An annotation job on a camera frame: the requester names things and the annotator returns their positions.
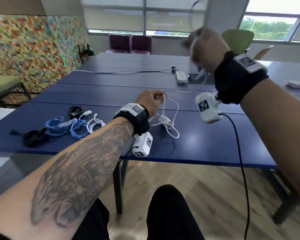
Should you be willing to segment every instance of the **coiled blue cable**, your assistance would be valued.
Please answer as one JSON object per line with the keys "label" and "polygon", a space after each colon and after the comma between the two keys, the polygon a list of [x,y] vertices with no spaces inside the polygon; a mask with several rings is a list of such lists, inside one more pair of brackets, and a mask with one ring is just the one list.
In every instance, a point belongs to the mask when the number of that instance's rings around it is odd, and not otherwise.
{"label": "coiled blue cable", "polygon": [[88,131],[86,131],[84,134],[82,135],[78,135],[76,133],[76,130],[79,129],[80,127],[84,127],[85,129],[88,128],[90,129],[90,125],[88,125],[88,123],[85,120],[82,120],[82,116],[84,116],[85,114],[82,114],[79,119],[75,122],[72,123],[71,128],[70,128],[70,133],[73,137],[77,138],[77,139],[82,139],[84,137],[86,137],[87,135],[89,135],[90,133]]}
{"label": "coiled blue cable", "polygon": [[61,137],[68,133],[70,125],[64,121],[63,117],[58,117],[57,119],[52,119],[46,122],[45,127],[48,129],[45,133],[52,137]]}

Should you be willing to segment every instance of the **person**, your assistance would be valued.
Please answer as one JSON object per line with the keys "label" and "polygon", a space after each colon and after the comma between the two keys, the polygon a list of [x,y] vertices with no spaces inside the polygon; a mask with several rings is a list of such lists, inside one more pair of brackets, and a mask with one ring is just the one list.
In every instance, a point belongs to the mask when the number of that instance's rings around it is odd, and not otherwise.
{"label": "person", "polygon": [[[220,35],[199,29],[184,45],[189,48],[196,36],[200,38],[193,60],[214,74],[223,102],[240,104],[280,170],[300,193],[300,101],[264,74],[249,79],[230,76],[226,66],[235,55]],[[135,103],[151,117],[163,96],[160,90],[146,90]],[[109,239],[109,212],[98,196],[134,130],[127,118],[116,117],[0,195],[0,239]],[[154,193],[147,225],[149,240],[204,239],[183,196],[171,185]]]}

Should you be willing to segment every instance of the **herringbone wood floor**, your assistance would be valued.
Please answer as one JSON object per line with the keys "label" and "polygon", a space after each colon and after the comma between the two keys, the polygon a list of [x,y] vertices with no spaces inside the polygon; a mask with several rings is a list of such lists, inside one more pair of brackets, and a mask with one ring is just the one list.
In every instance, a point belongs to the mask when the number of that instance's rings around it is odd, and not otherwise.
{"label": "herringbone wood floor", "polygon": [[[300,240],[300,206],[281,225],[271,215],[280,205],[259,169],[245,169],[251,207],[247,239]],[[112,240],[147,239],[147,212],[154,191],[172,184],[185,197],[204,237],[243,239],[247,206],[240,168],[129,161],[123,191],[124,209],[116,214],[112,182],[100,199],[110,211]]]}

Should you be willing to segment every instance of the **colorful mosaic tile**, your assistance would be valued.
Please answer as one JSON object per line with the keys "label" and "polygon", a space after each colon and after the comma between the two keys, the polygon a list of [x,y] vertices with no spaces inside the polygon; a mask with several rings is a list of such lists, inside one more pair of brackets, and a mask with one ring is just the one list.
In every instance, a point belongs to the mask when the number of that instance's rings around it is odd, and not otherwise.
{"label": "colorful mosaic tile", "polygon": [[88,34],[80,16],[0,15],[0,75],[41,92],[81,65],[82,42]]}

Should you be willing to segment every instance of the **purple chair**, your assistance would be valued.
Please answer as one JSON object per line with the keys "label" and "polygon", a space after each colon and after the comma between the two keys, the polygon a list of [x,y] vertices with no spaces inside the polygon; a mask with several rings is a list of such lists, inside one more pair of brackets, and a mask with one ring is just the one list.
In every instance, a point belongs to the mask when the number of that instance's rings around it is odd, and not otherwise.
{"label": "purple chair", "polygon": [[132,35],[130,54],[150,55],[152,49],[152,37],[148,35]]}
{"label": "purple chair", "polygon": [[124,53],[130,51],[130,37],[127,34],[109,34],[110,49],[106,53]]}

